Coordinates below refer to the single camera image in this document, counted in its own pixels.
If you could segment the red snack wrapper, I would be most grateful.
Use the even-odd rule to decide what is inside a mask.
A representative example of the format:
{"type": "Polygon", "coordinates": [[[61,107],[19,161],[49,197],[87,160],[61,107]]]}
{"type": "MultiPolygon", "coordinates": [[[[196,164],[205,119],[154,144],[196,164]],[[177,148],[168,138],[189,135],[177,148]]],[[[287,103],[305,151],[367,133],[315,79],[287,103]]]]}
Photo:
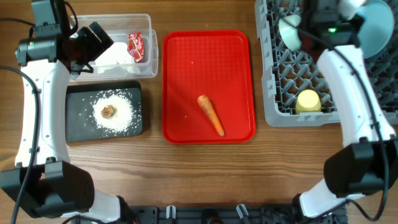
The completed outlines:
{"type": "Polygon", "coordinates": [[[144,41],[140,32],[135,32],[128,35],[127,51],[134,59],[134,62],[139,63],[144,58],[144,41]]]}

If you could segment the yellow plastic cup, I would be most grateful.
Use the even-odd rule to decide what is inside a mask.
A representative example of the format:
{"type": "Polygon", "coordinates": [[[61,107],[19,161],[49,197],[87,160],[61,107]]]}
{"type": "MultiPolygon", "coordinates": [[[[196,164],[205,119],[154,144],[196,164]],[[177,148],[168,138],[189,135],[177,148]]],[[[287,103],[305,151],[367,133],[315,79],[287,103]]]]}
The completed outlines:
{"type": "Polygon", "coordinates": [[[295,111],[297,114],[320,112],[321,108],[322,105],[317,92],[313,90],[304,90],[298,94],[295,104],[295,111]]]}

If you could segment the brown food scrap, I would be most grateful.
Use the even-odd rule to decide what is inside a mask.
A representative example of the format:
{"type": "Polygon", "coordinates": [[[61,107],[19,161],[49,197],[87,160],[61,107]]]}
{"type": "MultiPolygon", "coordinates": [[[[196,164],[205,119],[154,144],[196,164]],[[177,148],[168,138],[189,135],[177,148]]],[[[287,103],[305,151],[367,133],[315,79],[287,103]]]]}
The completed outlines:
{"type": "Polygon", "coordinates": [[[107,105],[101,110],[101,116],[104,119],[110,119],[116,113],[116,108],[113,105],[107,105]]]}

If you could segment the large light blue plate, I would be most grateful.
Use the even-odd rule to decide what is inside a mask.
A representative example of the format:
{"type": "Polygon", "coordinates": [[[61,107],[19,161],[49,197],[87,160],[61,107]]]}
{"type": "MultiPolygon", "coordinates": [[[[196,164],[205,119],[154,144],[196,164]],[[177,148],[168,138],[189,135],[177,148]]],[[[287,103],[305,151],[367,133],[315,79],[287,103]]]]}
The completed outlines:
{"type": "Polygon", "coordinates": [[[379,53],[392,37],[394,15],[388,4],[380,0],[372,0],[361,6],[357,15],[364,19],[358,32],[363,57],[370,58],[379,53]]]}

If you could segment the orange carrot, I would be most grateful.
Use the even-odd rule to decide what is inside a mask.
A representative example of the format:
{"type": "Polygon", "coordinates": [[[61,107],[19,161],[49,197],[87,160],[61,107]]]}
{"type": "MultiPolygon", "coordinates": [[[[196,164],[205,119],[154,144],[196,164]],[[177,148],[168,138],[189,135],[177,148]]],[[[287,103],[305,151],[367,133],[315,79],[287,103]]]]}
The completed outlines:
{"type": "Polygon", "coordinates": [[[197,102],[200,108],[203,110],[203,112],[207,115],[207,117],[213,124],[214,128],[216,129],[216,132],[220,136],[224,136],[225,135],[224,129],[220,123],[218,115],[216,114],[210,99],[206,95],[200,95],[197,99],[197,102]]]}

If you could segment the green bowl with rice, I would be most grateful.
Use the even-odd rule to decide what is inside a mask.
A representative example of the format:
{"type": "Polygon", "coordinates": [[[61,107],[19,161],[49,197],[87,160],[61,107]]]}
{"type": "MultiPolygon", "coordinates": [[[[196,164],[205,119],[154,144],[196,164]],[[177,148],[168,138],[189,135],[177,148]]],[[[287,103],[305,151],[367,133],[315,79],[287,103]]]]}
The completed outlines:
{"type": "Polygon", "coordinates": [[[299,50],[301,40],[299,39],[296,27],[300,24],[301,17],[297,14],[285,16],[279,20],[279,32],[285,46],[289,50],[299,50]]]}

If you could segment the white tissue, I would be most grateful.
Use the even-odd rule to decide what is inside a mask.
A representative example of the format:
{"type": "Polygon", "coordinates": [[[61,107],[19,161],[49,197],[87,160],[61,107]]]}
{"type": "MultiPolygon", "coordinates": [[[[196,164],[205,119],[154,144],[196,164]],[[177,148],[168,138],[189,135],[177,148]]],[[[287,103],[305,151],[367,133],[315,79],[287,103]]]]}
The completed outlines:
{"type": "Polygon", "coordinates": [[[134,63],[134,59],[128,53],[127,44],[124,42],[115,42],[95,60],[96,65],[123,65],[130,63],[134,63]]]}

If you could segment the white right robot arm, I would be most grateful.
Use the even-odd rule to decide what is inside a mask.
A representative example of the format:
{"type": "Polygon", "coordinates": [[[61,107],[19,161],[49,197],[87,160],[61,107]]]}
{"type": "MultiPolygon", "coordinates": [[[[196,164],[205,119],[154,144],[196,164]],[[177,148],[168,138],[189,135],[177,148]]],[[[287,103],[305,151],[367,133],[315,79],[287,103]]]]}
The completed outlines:
{"type": "Polygon", "coordinates": [[[298,36],[301,48],[325,78],[340,117],[343,148],[325,161],[323,179],[297,195],[302,216],[315,220],[382,194],[375,219],[397,180],[397,135],[385,118],[364,66],[359,31],[362,1],[305,1],[298,36]]]}

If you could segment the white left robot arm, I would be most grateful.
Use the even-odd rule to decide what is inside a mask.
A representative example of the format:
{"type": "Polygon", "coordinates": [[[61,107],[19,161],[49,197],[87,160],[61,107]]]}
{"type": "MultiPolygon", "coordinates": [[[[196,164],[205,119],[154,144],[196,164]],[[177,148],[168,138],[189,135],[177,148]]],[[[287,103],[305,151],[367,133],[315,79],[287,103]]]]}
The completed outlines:
{"type": "Polygon", "coordinates": [[[24,80],[22,137],[1,188],[32,218],[129,223],[134,215],[119,196],[96,190],[91,175],[70,162],[65,135],[67,86],[93,71],[90,62],[112,45],[94,22],[78,25],[66,1],[32,1],[29,37],[16,49],[15,72],[24,80]]]}

